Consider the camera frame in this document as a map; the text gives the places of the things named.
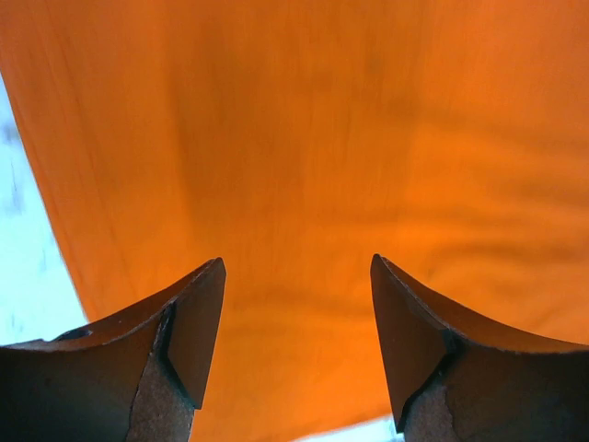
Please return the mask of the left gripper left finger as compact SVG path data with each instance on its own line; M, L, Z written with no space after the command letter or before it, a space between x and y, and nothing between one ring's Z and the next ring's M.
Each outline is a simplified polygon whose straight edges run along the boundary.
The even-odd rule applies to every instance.
M5 441L186 441L202 408L226 270L173 285L51 341L1 349Z

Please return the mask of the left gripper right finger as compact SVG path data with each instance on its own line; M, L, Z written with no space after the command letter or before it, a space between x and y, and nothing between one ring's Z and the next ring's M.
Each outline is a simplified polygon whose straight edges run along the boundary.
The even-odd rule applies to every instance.
M370 269L395 427L408 441L584 441L588 348L492 320L381 255Z

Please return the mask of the orange t shirt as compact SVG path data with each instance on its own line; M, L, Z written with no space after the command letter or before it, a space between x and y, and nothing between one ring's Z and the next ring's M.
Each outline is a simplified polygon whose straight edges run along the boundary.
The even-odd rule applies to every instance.
M584 1L5 1L1 74L89 318L224 260L196 441L389 413L375 254L588 340Z

